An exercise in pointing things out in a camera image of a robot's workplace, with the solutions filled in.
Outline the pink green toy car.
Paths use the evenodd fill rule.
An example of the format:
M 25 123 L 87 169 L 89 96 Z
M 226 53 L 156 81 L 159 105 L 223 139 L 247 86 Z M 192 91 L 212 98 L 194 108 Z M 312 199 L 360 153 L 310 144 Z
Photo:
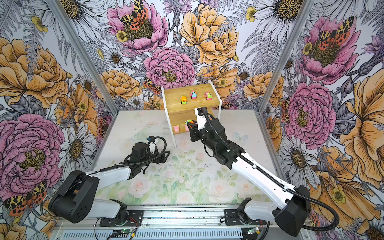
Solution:
M 207 101 L 210 101 L 210 100 L 212 100 L 213 96 L 212 96 L 212 94 L 210 92 L 206 92 L 205 93 L 205 98 L 206 98 Z

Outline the pink blue toy car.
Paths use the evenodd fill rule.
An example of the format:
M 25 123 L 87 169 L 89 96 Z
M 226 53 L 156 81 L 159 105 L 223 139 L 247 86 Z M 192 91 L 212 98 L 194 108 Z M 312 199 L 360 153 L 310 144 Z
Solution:
M 192 100 L 196 99 L 197 98 L 197 93 L 195 91 L 191 91 L 190 92 L 190 97 Z

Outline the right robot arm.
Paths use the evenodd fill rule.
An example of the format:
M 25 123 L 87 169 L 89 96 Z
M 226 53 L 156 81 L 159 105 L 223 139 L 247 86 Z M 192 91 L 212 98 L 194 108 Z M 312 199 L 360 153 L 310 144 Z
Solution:
M 201 141 L 217 162 L 245 177 L 272 201 L 263 205 L 246 198 L 233 220 L 244 225 L 253 221 L 276 223 L 285 233 L 297 237 L 310 213 L 309 191 L 305 187 L 296 190 L 258 164 L 242 147 L 227 138 L 225 128 L 207 108 L 196 108 L 195 114 L 196 120 L 187 122 L 191 141 Z

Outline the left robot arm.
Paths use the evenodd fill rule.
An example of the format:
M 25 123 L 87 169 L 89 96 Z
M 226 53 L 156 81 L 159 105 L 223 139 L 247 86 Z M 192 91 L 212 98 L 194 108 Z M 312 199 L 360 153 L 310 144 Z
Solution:
M 163 137 L 149 136 L 135 143 L 123 162 L 94 172 L 72 171 L 49 203 L 49 211 L 73 224 L 87 218 L 109 219 L 121 226 L 129 218 L 127 205 L 118 200 L 101 200 L 96 193 L 107 186 L 131 180 L 147 167 L 166 162 L 170 151 Z

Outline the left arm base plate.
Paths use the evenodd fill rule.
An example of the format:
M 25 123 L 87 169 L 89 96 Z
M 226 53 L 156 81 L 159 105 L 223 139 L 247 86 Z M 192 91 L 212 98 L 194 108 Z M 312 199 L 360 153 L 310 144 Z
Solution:
M 140 227 L 144 218 L 143 210 L 126 210 L 125 213 L 119 213 L 113 219 L 102 218 L 100 227 Z

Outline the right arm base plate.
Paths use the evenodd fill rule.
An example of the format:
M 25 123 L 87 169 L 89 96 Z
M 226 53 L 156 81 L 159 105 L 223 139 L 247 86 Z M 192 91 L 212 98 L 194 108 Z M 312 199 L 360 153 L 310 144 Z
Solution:
M 267 221 L 251 220 L 244 214 L 239 215 L 239 210 L 237 209 L 225 209 L 224 216 L 220 219 L 220 223 L 224 223 L 226 226 L 264 226 L 267 224 Z

